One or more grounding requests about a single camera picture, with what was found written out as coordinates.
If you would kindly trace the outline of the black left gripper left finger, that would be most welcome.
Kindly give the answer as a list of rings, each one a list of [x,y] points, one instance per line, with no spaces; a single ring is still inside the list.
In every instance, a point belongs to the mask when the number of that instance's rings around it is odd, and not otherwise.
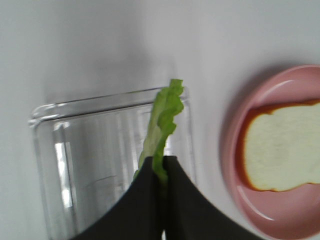
[[[163,205],[160,183],[147,157],[120,200],[74,240],[161,240]]]

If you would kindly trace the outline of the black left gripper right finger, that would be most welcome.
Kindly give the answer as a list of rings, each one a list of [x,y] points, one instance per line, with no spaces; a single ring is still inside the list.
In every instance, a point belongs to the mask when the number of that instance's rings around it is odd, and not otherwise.
[[[164,205],[167,240],[260,240],[212,205],[189,179],[177,157],[165,156],[168,175]]]

